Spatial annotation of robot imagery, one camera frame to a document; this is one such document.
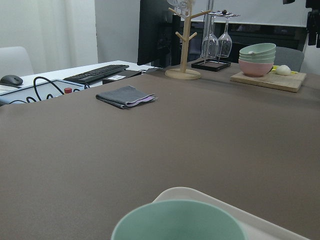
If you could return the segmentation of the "pink ribbed bowl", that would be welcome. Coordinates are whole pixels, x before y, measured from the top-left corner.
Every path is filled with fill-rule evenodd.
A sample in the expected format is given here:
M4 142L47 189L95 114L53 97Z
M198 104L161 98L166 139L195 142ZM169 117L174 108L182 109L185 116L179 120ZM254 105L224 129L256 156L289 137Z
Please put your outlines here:
M249 77L262 77L270 72L273 68L272 63L255 63L243 61L241 59L238 60L240 70Z

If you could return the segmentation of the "black keyboard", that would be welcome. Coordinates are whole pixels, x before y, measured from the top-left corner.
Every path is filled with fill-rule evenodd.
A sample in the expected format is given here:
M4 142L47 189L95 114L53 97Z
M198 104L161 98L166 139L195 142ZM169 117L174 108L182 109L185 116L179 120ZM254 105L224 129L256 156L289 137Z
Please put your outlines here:
M103 79L104 77L120 73L126 70L128 67L129 65L125 64L107 65L104 67L96 68L93 70L66 77L64 78L64 80L78 84L91 84Z

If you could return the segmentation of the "teach pendant with red button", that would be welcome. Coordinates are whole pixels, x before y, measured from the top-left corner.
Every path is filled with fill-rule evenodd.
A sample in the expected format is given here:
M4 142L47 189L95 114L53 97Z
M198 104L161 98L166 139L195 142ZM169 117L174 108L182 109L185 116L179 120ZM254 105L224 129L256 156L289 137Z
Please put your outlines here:
M66 81L66 80L60 80L60 79L52 80L52 82L62 92L64 92L64 88L83 90L84 86L85 86L84 84L75 83L75 82ZM60 96L62 94L55 86L53 86L51 83L49 83L47 81L37 83L36 89L37 89L39 96L42 99L44 99L48 94L52 94L54 97ZM0 96L4 97L4 98L12 98L12 99L19 99L19 98L26 98L26 97L36 98L37 97L33 85L22 87L22 88L17 88L16 90L4 92L4 93L1 93Z

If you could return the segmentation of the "white garlic bulb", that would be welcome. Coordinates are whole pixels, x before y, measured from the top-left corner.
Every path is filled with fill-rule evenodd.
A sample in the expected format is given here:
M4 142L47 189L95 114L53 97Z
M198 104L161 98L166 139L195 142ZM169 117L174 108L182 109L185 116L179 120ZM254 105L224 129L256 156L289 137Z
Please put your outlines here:
M280 65L275 69L275 74L289 76L291 74L291 69L287 65Z

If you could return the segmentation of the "left wine glass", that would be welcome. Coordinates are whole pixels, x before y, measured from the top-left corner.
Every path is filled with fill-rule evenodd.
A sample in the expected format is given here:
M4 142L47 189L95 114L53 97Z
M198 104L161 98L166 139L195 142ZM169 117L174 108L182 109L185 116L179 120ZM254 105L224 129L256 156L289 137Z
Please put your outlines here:
M212 58L217 56L218 51L218 39L214 34L215 31L215 15L208 14L205 16L203 40L201 45L202 58Z

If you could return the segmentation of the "black computer mouse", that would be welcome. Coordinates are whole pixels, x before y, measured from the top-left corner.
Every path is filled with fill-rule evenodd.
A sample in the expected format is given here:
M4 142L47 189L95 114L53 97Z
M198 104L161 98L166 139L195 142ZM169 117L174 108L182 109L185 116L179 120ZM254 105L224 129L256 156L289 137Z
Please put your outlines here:
M23 79L16 75L5 75L0 79L0 83L18 87L23 84Z

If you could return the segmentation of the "wooden mug tree stand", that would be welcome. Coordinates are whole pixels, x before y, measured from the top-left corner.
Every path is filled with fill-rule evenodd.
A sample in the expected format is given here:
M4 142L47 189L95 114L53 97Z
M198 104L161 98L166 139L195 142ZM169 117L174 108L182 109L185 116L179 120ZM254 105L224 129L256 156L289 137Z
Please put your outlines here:
M202 11L200 13L190 15L184 20L183 27L183 35L179 32L175 32L175 34L182 40L182 52L180 58L180 68L172 68L167 69L165 71L165 75L167 77L179 80L196 80L201 77L201 73L196 70L187 69L187 59L188 59L188 49L189 49L189 41L197 35L197 32L190 35L191 28L191 19L206 15L210 13L212 10Z

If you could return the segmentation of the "grey chair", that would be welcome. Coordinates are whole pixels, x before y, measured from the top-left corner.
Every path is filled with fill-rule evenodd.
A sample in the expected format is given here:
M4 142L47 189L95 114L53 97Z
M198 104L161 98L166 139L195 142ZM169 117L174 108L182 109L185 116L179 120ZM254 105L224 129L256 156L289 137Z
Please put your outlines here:
M300 72L305 58L305 54L302 51L280 46L276 46L275 51L274 65L286 65L292 71Z

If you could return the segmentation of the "cream rabbit print tray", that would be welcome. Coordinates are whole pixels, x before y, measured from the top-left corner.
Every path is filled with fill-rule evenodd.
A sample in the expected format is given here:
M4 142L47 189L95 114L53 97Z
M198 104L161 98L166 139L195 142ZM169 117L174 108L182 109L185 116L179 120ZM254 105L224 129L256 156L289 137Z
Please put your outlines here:
M210 195L189 187L172 187L164 190L154 202L165 200L195 200L204 202L231 214L238 220L249 240L305 240L304 236L289 231Z

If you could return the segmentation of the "black computer monitor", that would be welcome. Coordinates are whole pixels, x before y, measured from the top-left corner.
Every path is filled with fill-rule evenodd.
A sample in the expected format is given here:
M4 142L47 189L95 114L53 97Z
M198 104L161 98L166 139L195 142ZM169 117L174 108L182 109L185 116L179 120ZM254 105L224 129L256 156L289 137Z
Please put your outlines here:
M176 32L181 18L166 0L141 0L137 64L165 68L180 64L181 46Z

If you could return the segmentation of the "small black box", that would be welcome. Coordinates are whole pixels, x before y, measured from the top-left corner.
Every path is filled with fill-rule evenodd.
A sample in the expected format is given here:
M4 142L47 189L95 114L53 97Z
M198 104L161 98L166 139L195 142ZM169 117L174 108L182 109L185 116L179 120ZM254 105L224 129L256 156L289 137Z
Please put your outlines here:
M135 71L135 70L123 70L121 72L118 72L114 75L111 76L107 76L105 78L102 79L102 84L108 84L108 83L112 83L112 82L116 82L122 79L126 79L126 78L131 78L131 77L135 77L138 75L141 75L142 72L141 71Z

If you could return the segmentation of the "wooden cutting board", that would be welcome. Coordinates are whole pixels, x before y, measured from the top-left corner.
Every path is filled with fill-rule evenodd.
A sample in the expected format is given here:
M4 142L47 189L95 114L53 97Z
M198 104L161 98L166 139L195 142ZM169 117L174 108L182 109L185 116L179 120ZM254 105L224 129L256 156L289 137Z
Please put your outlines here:
M238 83L297 93L306 76L306 73L300 72L287 76L269 72L262 77L249 77L244 75L243 72L239 72L232 75L230 80Z

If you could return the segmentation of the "right wine glass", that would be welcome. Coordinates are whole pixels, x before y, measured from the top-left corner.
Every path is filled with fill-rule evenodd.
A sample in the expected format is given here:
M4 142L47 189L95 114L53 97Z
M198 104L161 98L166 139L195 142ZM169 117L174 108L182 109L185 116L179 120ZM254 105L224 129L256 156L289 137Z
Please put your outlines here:
M228 34L228 26L230 16L226 16L226 22L224 27L223 34L218 38L218 50L217 57L218 58L228 58L232 49L232 39Z

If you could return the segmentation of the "black wine glass tray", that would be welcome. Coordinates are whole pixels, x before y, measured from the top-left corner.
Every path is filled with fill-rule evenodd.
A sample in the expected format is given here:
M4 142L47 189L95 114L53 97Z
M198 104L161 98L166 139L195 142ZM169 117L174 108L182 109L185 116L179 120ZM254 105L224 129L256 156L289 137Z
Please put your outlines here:
M216 60L216 59L202 59L191 64L194 69L206 70L211 72L218 72L231 66L230 61Z

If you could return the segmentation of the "stacked green bowls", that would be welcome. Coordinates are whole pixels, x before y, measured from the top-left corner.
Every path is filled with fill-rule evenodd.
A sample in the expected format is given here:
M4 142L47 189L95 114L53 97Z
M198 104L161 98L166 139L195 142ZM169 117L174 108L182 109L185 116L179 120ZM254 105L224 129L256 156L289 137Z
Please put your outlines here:
M275 60L274 43L258 43L246 46L239 51L239 59L250 63L271 64Z

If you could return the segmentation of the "folded grey cloth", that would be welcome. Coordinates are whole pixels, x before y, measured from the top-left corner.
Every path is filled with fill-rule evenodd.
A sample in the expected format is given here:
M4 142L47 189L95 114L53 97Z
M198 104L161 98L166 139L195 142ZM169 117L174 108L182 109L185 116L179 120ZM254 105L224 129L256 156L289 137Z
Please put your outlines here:
M96 99L119 109L128 109L155 101L153 93L144 93L131 85L97 94Z

